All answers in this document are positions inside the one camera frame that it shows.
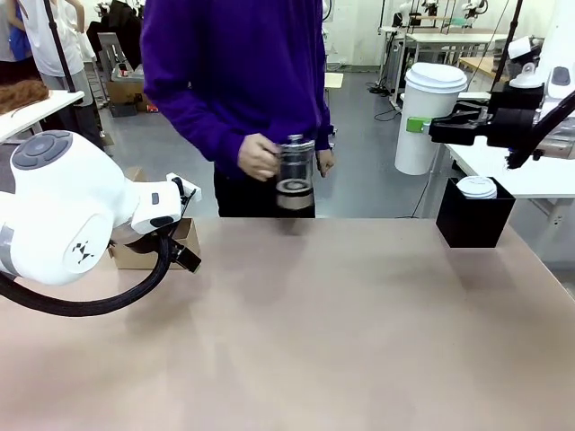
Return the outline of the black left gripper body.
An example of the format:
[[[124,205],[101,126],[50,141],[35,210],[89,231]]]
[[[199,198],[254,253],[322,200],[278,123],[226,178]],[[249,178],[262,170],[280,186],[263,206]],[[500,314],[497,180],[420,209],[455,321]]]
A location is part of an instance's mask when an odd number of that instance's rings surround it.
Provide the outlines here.
[[[138,233],[131,226],[118,226],[111,233],[111,246],[134,251],[137,254],[158,252],[161,236],[156,233]]]

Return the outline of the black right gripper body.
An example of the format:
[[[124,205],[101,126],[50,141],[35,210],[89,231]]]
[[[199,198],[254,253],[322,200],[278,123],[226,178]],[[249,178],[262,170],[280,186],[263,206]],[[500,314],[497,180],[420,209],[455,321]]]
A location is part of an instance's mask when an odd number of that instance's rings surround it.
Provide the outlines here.
[[[520,138],[525,138],[543,98],[543,86],[527,89],[495,86],[487,109],[487,145],[513,147]]]

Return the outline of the person's right hand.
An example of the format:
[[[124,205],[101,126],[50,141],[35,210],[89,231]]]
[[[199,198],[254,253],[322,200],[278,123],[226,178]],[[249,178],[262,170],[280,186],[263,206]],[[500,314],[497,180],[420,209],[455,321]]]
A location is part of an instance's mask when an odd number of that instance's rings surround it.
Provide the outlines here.
[[[279,173],[279,146],[261,134],[248,135],[240,146],[237,164],[251,178],[269,180]]]

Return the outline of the person's left hand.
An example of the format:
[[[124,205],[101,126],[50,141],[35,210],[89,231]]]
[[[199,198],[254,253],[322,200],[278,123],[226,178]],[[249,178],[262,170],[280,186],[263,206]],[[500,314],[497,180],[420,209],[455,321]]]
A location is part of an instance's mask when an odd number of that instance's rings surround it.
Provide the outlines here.
[[[332,149],[324,149],[315,152],[317,169],[323,178],[326,178],[328,172],[335,165],[335,158]]]

